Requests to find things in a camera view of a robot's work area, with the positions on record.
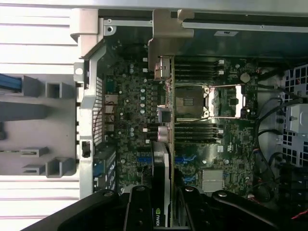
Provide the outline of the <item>silver chipset heatsink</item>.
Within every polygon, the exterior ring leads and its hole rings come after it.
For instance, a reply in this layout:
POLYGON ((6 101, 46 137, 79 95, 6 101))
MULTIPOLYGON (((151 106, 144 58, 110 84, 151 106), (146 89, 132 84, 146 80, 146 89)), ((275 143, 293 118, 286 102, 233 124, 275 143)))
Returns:
POLYGON ((212 193, 224 188, 223 170, 203 170, 202 172, 202 190, 206 193, 212 193))

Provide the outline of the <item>perforated metal drive cage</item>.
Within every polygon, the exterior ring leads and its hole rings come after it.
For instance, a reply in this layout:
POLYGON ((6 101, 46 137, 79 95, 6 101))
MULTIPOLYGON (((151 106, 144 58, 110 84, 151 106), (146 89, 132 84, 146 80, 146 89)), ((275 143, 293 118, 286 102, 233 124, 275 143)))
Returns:
MULTIPOLYGON (((308 98, 308 64, 285 72, 282 85, 296 95, 308 98)), ((284 108, 283 159, 308 167, 308 103, 284 108)))

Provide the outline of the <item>black RAM slot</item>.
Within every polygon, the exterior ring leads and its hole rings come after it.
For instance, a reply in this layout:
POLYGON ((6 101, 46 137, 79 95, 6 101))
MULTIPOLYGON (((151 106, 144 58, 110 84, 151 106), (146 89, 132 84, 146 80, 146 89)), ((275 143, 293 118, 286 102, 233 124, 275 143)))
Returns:
MULTIPOLYGON (((154 123, 154 124, 147 124, 144 125, 145 128, 157 128, 160 126, 160 124, 154 123)), ((180 127, 209 127, 209 128, 222 128, 223 125, 215 124, 215 123, 181 123, 181 124, 176 124, 176 128, 180 127)))
POLYGON ((178 75, 224 75, 225 72, 223 70, 219 71, 208 71, 208 70, 175 70, 175 73, 178 75))
POLYGON ((196 143, 196 144, 221 144, 221 140, 209 139, 209 140, 175 140, 175 143, 196 143))
MULTIPOLYGON (((205 128, 205 129, 176 129, 176 133, 219 133, 220 129, 216 128, 205 128)), ((149 128, 143 128, 142 132, 147 132, 147 133, 157 133, 157 129, 149 129, 149 128)))
POLYGON ((221 134, 194 133, 194 134, 176 134, 175 139, 222 139, 221 134))
POLYGON ((197 68, 197 69, 205 69, 205 68, 209 68, 209 69, 219 69, 219 68, 224 68, 223 65, 207 65, 207 64, 202 64, 202 65, 196 65, 196 64, 178 64, 175 65, 175 68, 177 69, 187 69, 187 68, 197 68))
POLYGON ((190 76, 175 76, 176 80, 213 80, 223 76, 215 76, 215 75, 190 75, 190 76))
POLYGON ((215 64, 225 64, 225 60, 217 61, 203 61, 203 60, 175 60, 177 63, 215 63, 215 64))

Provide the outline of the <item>grey parts rack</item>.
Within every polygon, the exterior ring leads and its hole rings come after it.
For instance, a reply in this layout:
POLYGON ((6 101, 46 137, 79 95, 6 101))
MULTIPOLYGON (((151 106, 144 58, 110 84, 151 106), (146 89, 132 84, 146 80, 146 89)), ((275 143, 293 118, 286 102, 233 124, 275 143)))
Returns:
POLYGON ((70 75, 18 75, 22 92, 0 89, 0 175, 48 178, 76 172, 76 85, 70 75))

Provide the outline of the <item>silver socket cover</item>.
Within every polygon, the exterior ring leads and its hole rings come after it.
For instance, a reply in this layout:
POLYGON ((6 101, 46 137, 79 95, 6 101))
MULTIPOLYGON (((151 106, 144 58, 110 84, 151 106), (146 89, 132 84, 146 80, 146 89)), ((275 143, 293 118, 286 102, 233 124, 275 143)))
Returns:
POLYGON ((241 84, 233 84, 233 85, 220 85, 220 86, 210 86, 209 92, 207 94, 207 108, 208 108, 208 117, 209 118, 227 118, 227 119, 239 119, 241 117, 241 110, 245 107, 246 97, 242 94, 242 85, 241 84), (236 91, 236 100, 237 103, 235 105, 235 115, 234 116, 220 116, 219 114, 215 114, 214 107, 214 98, 215 98, 215 90, 219 90, 221 88, 234 88, 236 91))

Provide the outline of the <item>hard disk with blue carrier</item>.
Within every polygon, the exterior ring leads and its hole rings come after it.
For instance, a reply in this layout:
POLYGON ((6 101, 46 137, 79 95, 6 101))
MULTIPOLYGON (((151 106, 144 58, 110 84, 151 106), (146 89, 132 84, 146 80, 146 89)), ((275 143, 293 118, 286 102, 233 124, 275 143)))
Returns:
POLYGON ((20 93, 22 92, 22 79, 0 73, 0 89, 20 93))

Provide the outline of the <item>dark grey PC case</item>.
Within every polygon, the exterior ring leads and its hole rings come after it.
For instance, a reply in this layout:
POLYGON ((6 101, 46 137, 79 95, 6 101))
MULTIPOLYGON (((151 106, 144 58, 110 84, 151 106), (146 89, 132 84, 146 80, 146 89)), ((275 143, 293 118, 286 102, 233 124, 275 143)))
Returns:
MULTIPOLYGON (((75 74, 76 81, 83 87, 83 93, 78 98, 77 117, 81 199, 104 189, 118 194, 128 193, 137 186, 127 186, 122 191, 113 186, 112 179, 117 169, 116 151, 105 138, 104 123, 96 122, 96 118, 104 106, 102 74, 118 60, 122 48, 135 44, 144 47, 146 68, 151 71, 148 42, 153 37, 152 19, 108 19, 100 18, 95 9, 80 10, 78 43, 86 48, 81 55, 84 60, 83 76, 75 74)), ((307 50, 299 49, 297 56, 279 51, 279 48, 292 49, 295 28, 245 25, 237 17, 224 14, 213 19, 213 23, 194 23, 193 18, 184 19, 182 26, 193 29, 194 35, 185 41, 174 58, 242 58, 257 66, 253 72, 257 81, 258 103, 256 146, 252 151, 253 184, 247 194, 234 194, 277 213, 286 222, 286 231, 308 231, 308 167, 296 166, 282 157, 284 108, 308 103, 308 98, 284 88, 283 77, 287 70, 308 64, 307 50)), ((173 226, 163 231, 190 231, 187 224, 179 223, 176 215, 176 188, 173 209, 173 226)))

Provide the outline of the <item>blue expansion slot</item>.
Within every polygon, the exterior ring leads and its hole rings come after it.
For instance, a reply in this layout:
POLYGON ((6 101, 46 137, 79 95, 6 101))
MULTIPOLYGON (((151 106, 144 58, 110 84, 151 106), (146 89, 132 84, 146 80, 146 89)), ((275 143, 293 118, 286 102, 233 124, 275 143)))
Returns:
MULTIPOLYGON (((193 161, 196 158, 196 156, 194 155, 193 157, 176 157, 175 158, 175 162, 176 163, 184 163, 184 162, 190 162, 193 161)), ((152 162, 152 158, 151 157, 138 157, 137 161, 140 163, 150 163, 152 162)))

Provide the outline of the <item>CPU socket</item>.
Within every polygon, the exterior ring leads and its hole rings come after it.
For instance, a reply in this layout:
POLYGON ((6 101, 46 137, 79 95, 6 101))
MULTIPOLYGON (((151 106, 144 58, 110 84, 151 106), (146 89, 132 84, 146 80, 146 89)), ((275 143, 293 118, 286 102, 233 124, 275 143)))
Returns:
POLYGON ((177 119, 200 119, 204 115, 204 89, 201 86, 175 88, 177 119))

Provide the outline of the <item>green motherboard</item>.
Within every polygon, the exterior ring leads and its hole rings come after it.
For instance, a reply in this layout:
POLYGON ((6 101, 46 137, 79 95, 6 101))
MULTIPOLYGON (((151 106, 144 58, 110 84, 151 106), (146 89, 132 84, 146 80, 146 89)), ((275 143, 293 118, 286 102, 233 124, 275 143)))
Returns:
MULTIPOLYGON (((239 195, 247 194, 253 184, 254 158, 252 157, 252 151, 256 146, 255 125, 258 103, 257 81, 253 75, 253 72, 257 69, 256 64, 242 58, 176 57, 174 58, 174 66, 178 64, 223 65, 224 68, 219 69, 179 68, 179 70, 208 70, 215 72, 223 70, 225 74, 222 75, 223 77, 213 80, 175 79, 175 88, 201 86, 204 89, 205 103, 202 118, 177 119, 175 115, 175 125, 181 123, 215 123, 223 125, 222 128, 216 128, 220 129, 219 134, 223 135, 222 139, 215 139, 221 140, 221 144, 175 143, 175 158, 196 156, 190 162, 175 162, 175 169, 182 172, 185 184, 201 189, 203 170, 223 170, 223 189, 239 195), (225 64, 177 63, 175 60, 225 60, 225 64), (240 80, 241 74, 245 72, 251 76, 251 80, 246 84, 240 80), (241 84, 242 94, 246 97, 245 107, 241 110, 241 117, 239 119, 209 118, 207 115, 208 88, 210 86, 233 84, 241 84)), ((104 123, 105 138, 115 147, 117 169, 112 183, 120 191, 127 186, 143 184, 141 173, 138 169, 152 167, 152 162, 140 163, 137 158, 152 158, 152 142, 156 140, 157 133, 142 132, 142 129, 147 124, 158 124, 157 107, 165 102, 164 92, 166 88, 163 83, 154 79, 153 72, 149 71, 146 65, 147 58, 144 47, 140 44, 135 44, 133 47, 125 46, 119 51, 118 60, 108 66, 107 71, 102 74, 104 106, 100 110, 96 122, 104 123)), ((234 88, 215 90, 214 107, 216 115, 235 115, 235 105, 237 103, 235 94, 234 88)), ((183 128, 205 129, 209 127, 183 128)))

